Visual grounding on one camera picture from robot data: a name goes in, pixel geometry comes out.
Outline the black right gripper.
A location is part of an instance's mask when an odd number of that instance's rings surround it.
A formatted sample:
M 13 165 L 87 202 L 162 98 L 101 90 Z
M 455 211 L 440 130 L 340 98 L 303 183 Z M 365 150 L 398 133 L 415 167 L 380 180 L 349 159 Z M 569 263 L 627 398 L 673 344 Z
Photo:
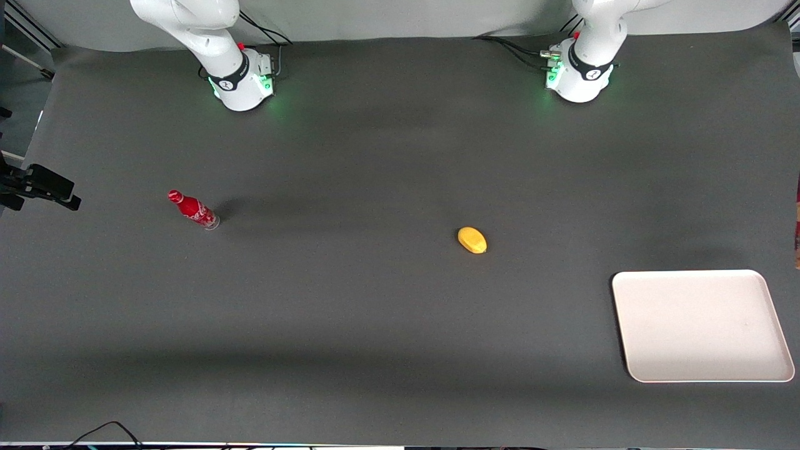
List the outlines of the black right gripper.
M 45 199 L 70 211 L 80 208 L 82 199 L 74 195 L 74 182 L 39 164 L 27 168 L 27 185 L 18 177 L 22 171 L 1 157 L 1 205 L 12 211 L 22 210 L 25 198 Z

